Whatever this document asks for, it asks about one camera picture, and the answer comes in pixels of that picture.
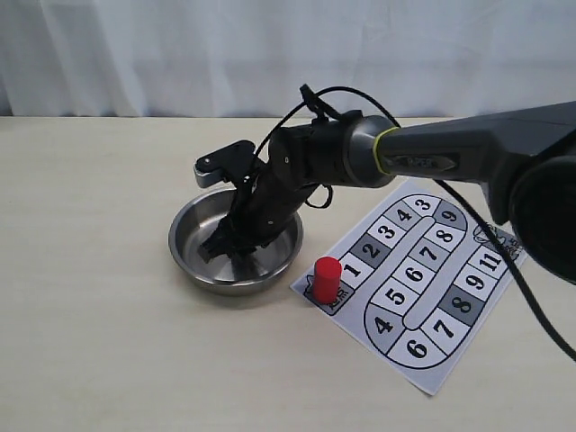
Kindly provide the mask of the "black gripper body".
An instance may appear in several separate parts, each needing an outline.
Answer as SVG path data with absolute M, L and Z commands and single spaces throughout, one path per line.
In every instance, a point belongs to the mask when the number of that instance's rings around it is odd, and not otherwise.
M 346 157 L 359 121 L 358 115 L 343 121 L 316 119 L 275 131 L 249 197 L 229 213 L 234 241 L 244 248 L 263 246 L 284 230 L 319 185 L 356 186 Z

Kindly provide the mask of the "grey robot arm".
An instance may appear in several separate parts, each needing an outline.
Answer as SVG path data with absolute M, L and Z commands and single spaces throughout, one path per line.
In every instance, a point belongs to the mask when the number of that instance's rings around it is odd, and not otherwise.
M 381 188 L 397 176 L 478 185 L 492 220 L 509 223 L 545 270 L 575 279 L 575 105 L 572 102 L 402 127 L 359 111 L 280 126 L 260 159 L 241 140 L 196 164 L 231 182 L 227 215 L 200 245 L 205 261 L 275 240 L 322 185 Z

